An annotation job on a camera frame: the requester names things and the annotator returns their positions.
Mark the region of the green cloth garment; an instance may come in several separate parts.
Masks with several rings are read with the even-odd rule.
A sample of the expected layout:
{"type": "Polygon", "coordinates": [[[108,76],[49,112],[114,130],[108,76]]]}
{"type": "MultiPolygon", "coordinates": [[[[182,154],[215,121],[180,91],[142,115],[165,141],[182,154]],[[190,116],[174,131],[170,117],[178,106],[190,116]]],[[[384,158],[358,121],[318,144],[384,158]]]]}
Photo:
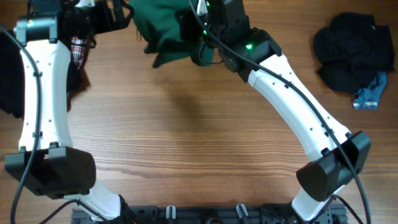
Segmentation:
{"type": "Polygon", "coordinates": [[[147,47],[145,54],[155,54],[153,68],[191,58],[199,67],[209,67],[213,63],[214,48],[205,41],[184,41],[180,39],[177,11],[190,9],[188,0],[131,0],[134,8],[133,21],[147,47]]]}

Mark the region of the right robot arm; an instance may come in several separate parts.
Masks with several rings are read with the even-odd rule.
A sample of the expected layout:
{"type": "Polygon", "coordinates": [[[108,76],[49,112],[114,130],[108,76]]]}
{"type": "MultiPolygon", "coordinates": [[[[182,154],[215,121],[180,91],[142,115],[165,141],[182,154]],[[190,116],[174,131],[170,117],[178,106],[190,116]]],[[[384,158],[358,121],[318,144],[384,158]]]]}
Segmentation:
{"type": "Polygon", "coordinates": [[[251,27],[242,1],[191,2],[198,33],[217,48],[225,67],[265,97],[301,143],[308,164],[296,173],[300,184],[287,221],[313,223],[338,192],[356,182],[366,223],[371,212],[359,181],[371,142],[366,133],[351,133],[328,113],[298,79],[280,46],[264,30],[251,27]]]}

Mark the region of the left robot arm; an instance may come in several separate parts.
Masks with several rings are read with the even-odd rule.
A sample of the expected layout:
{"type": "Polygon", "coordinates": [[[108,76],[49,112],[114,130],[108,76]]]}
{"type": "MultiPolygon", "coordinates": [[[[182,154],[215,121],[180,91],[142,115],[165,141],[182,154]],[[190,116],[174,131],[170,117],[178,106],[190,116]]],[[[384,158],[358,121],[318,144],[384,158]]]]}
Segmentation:
{"type": "Polygon", "coordinates": [[[95,223],[136,223],[123,197],[96,177],[89,152],[75,149],[67,122],[71,39],[126,28],[134,14],[124,1],[29,1],[8,34],[24,66],[24,124],[19,151],[6,171],[38,196],[75,203],[95,223]]]}

